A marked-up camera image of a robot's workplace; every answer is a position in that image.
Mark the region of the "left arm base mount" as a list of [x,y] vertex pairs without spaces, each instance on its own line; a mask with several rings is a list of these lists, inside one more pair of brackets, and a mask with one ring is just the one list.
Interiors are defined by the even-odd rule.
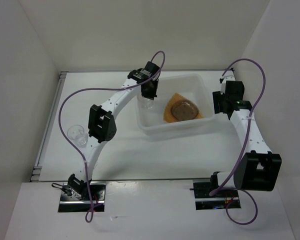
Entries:
[[[90,198],[88,190],[83,191],[83,196],[75,193],[66,183],[51,184],[53,188],[59,189],[60,199],[58,212],[59,213],[79,213],[87,212],[90,207]],[[92,181],[90,183],[90,191],[93,203],[94,212],[104,212],[105,210],[105,197],[106,197],[106,183],[99,181]]]

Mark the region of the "clear plastic cup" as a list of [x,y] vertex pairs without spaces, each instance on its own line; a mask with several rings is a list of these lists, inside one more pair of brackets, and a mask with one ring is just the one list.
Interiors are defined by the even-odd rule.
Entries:
[[154,100],[145,98],[141,94],[137,96],[137,102],[140,108],[151,109],[154,106]]
[[88,142],[88,134],[81,125],[73,125],[67,130],[67,137],[78,147],[85,148]]

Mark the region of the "smoky glass dish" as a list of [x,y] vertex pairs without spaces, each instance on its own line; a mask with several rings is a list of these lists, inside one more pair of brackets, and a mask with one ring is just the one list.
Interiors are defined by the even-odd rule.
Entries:
[[172,104],[170,113],[179,122],[189,121],[199,115],[199,109],[190,100],[180,99]]

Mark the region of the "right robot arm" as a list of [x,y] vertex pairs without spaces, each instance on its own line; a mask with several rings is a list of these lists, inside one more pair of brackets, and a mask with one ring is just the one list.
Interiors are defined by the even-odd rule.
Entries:
[[234,126],[241,151],[230,173],[218,173],[209,184],[210,196],[219,197],[227,188],[271,192],[282,164],[279,154],[273,153],[263,139],[255,120],[254,107],[243,99],[241,81],[223,80],[220,91],[213,92],[214,112],[225,114]]

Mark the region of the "clear plastic cup front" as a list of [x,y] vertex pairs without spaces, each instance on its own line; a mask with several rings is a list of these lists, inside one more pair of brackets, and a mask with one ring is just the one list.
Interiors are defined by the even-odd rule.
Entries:
[[78,147],[85,148],[88,142],[88,134],[81,125],[73,125],[67,130],[67,137]]

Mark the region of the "woven bamboo triangular plate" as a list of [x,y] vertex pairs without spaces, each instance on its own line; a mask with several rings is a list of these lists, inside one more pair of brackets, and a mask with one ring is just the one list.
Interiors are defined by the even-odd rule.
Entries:
[[199,108],[189,99],[179,93],[174,93],[167,101],[163,111],[163,120],[167,123],[177,123],[203,119]]

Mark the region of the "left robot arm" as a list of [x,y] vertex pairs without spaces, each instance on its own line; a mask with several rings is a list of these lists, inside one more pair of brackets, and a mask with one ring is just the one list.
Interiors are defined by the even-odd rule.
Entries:
[[[90,182],[94,167],[99,155],[106,143],[111,141],[116,132],[116,118],[121,110],[137,95],[154,100],[157,97],[159,76],[161,71],[155,73],[145,69],[133,70],[127,76],[126,81],[119,88],[91,87],[77,90],[71,93],[62,102],[58,112],[58,126],[61,134],[67,142],[80,154],[84,169],[70,175],[67,186],[73,196],[78,200],[91,200],[92,193]],[[66,136],[62,128],[62,111],[67,101],[76,94],[86,91],[114,91],[114,94],[100,105],[92,105],[88,114],[88,133],[85,150],[80,148]]]

